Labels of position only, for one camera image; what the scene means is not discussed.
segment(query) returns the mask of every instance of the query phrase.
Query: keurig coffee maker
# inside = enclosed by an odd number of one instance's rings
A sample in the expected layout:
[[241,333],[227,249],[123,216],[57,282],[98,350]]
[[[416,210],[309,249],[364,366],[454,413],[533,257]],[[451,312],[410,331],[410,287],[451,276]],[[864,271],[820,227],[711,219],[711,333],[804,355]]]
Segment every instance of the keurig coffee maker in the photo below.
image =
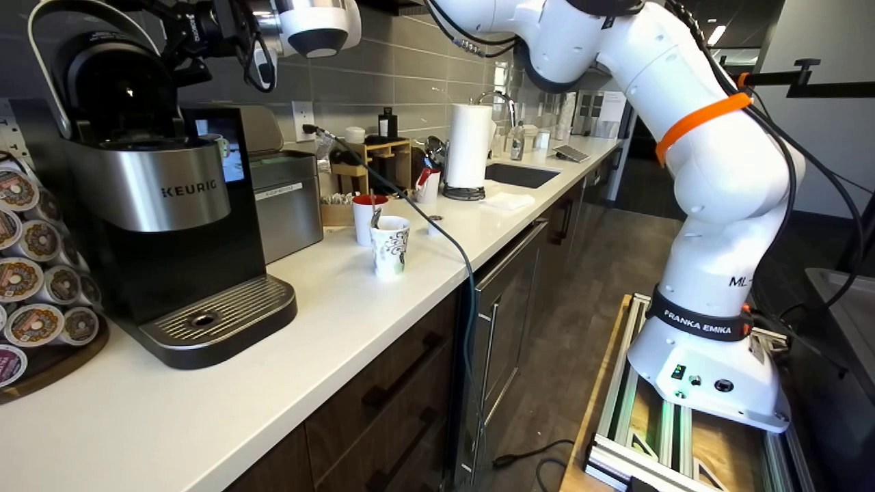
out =
[[[33,25],[90,14],[52,68]],[[123,11],[41,3],[27,36],[46,77],[66,161],[38,169],[60,194],[104,312],[167,366],[219,364],[295,317],[265,273],[238,109],[180,109],[178,74]]]

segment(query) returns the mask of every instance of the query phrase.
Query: kitchen sink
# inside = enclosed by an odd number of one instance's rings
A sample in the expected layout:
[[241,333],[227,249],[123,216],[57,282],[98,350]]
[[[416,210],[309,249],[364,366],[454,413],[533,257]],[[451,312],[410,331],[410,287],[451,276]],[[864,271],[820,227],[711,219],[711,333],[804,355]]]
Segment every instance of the kitchen sink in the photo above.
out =
[[558,172],[550,172],[550,169],[530,169],[530,167],[514,167],[514,164],[489,164],[487,167],[487,180],[525,186],[525,189],[541,189],[555,175]]

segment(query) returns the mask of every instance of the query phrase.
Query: kitchen counter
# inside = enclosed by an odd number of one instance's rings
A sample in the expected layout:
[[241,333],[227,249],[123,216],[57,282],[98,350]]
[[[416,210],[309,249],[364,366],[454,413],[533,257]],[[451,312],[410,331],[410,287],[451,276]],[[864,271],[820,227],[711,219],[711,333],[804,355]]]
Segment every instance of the kitchen counter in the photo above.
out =
[[[555,169],[541,189],[487,180],[484,202],[440,200],[446,232],[484,265],[544,213],[615,139],[574,139],[582,164]],[[3,489],[221,489],[306,421],[440,298],[465,282],[446,238],[413,219],[407,273],[380,282],[350,230],[268,265],[295,287],[298,317],[246,353],[197,372],[167,369],[112,328],[107,347],[66,380],[0,407]]]

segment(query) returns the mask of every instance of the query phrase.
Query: wall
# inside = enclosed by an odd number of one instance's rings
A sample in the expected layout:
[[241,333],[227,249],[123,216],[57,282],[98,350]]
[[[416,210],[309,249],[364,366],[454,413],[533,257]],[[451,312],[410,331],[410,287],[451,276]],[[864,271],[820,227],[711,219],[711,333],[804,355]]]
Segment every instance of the wall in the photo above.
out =
[[[0,5],[0,96],[41,98],[44,82],[25,41],[25,19],[36,0]],[[98,27],[85,16],[52,16],[38,38],[52,55],[60,33]],[[276,112],[290,101],[312,101],[314,118],[331,131],[375,126],[383,107],[399,115],[405,137],[446,137],[448,112],[492,90],[492,60],[457,49],[429,14],[388,16],[361,8],[364,41],[331,60],[284,57],[279,87],[271,96],[246,87],[235,60],[211,60],[213,82],[186,87],[186,101],[268,104]]]
[[[820,57],[812,82],[875,82],[872,0],[793,0],[771,33],[760,71],[788,71],[798,57]],[[875,189],[875,98],[785,98],[785,87],[760,87],[774,120],[823,164]],[[848,189],[859,208],[867,194]],[[839,194],[809,167],[796,210],[848,216]]]

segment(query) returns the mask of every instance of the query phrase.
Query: backsplash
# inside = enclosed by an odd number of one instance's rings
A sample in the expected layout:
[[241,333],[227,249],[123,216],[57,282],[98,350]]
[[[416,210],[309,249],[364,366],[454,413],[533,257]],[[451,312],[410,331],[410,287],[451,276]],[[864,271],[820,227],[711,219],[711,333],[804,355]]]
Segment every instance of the backsplash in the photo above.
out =
[[[0,96],[41,98],[44,79],[36,71],[25,38],[25,19],[36,0],[3,0],[0,5]],[[66,33],[82,19],[49,19],[38,30],[52,52],[49,33]],[[211,60],[213,82],[183,87],[183,101],[263,104],[290,112],[290,101],[312,101],[314,123],[342,134],[347,126],[377,126],[377,112],[394,107],[402,137],[446,137],[451,104],[492,93],[492,60],[454,46],[429,14],[388,16],[361,8],[361,44],[328,60],[279,60],[279,87],[257,93],[243,82],[235,60]]]

